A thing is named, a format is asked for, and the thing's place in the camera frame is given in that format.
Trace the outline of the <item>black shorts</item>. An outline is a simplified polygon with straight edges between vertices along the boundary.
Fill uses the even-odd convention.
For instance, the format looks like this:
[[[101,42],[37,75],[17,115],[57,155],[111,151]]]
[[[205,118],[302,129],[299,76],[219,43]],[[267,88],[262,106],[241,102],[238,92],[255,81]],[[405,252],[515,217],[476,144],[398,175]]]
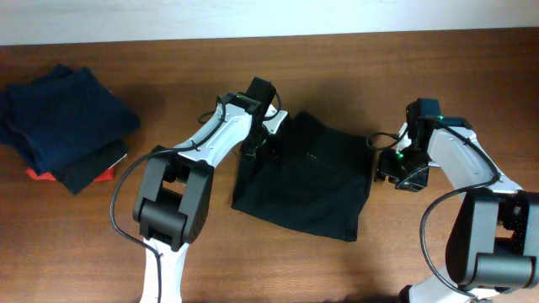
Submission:
[[[232,208],[294,231],[354,242],[374,156],[364,136],[301,112],[286,120],[279,139],[253,157],[242,155]]]

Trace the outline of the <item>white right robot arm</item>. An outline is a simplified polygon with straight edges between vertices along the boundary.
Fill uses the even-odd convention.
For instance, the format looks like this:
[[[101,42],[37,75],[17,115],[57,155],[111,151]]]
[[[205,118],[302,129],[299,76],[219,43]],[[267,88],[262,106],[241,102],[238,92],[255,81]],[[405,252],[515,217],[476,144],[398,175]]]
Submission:
[[[396,189],[426,187],[430,167],[440,167],[453,190],[435,199],[422,215],[419,240],[432,272],[405,286],[401,302],[490,302],[538,285],[538,195],[508,178],[480,146],[463,118],[441,114],[411,118],[379,148],[374,179]],[[425,229],[433,210],[457,197],[462,204],[437,268],[426,245]]]

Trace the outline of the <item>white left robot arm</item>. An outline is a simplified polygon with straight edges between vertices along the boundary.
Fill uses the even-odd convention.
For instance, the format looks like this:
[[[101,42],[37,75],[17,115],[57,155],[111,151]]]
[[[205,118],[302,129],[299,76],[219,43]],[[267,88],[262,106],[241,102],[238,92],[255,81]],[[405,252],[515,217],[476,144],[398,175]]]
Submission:
[[[210,118],[187,141],[157,146],[143,164],[133,219],[139,225],[146,265],[143,302],[180,302],[184,262],[209,210],[217,166],[238,143],[257,148],[287,117],[275,90],[227,93],[216,98]]]

